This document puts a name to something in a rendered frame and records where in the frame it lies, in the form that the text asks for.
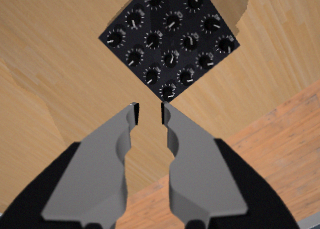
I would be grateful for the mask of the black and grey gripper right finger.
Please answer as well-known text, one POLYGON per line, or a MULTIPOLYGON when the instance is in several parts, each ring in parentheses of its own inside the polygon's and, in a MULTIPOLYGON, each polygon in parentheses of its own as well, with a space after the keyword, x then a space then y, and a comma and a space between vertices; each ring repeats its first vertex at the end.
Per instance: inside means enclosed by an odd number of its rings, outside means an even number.
POLYGON ((300 229, 269 183, 221 138, 161 102, 169 165, 169 207, 184 226, 206 229, 300 229))

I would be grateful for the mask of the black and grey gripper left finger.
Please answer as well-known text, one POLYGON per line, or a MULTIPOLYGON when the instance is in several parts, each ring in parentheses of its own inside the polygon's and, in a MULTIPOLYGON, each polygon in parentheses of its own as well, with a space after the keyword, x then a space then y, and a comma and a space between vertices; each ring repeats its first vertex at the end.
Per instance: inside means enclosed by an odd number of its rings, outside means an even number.
POLYGON ((88 223, 115 229, 126 211, 125 155, 138 117, 133 102, 73 142, 12 201, 0 229, 83 229, 88 223))

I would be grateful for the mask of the black knob box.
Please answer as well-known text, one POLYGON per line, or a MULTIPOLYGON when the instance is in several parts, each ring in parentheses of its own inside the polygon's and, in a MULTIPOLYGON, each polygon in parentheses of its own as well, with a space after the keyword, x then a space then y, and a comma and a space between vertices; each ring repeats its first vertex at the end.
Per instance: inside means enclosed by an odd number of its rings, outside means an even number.
POLYGON ((211 0, 132 0, 98 39, 168 103, 240 46, 211 0))

